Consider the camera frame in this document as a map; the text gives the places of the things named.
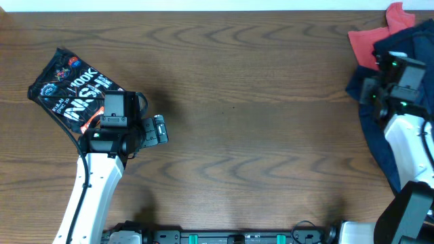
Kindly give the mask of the navy blue shorts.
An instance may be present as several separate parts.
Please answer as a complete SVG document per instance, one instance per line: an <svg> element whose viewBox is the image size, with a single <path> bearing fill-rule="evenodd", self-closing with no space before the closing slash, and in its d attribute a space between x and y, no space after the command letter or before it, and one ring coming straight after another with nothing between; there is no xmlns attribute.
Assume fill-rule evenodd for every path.
<svg viewBox="0 0 434 244"><path fill-rule="evenodd" d="M377 74L376 70L358 65L345 91L358 102L363 80ZM395 157L389 143L386 141L383 130L374 120L373 112L374 106L359 104L359 120L368 148L385 175L393 194L396 195L401 191L401 184Z"/></svg>

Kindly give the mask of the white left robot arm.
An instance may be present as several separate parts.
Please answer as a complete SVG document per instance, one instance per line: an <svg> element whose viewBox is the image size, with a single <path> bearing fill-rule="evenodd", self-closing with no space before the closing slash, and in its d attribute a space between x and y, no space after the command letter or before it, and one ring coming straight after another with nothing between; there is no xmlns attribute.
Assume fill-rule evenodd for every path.
<svg viewBox="0 0 434 244"><path fill-rule="evenodd" d="M54 243L101 243L107 213L113 193L125 167L119 157L106 153L85 156L77 160L73 191Z"/></svg>

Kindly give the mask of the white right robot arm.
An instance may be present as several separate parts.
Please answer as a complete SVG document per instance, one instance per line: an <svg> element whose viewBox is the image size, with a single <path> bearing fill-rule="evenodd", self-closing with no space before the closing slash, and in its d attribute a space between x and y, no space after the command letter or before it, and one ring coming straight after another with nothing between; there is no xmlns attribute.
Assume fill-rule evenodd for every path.
<svg viewBox="0 0 434 244"><path fill-rule="evenodd" d="M343 222L338 243L433 242L433 115L421 78L353 79L372 156L395 194L375 223Z"/></svg>

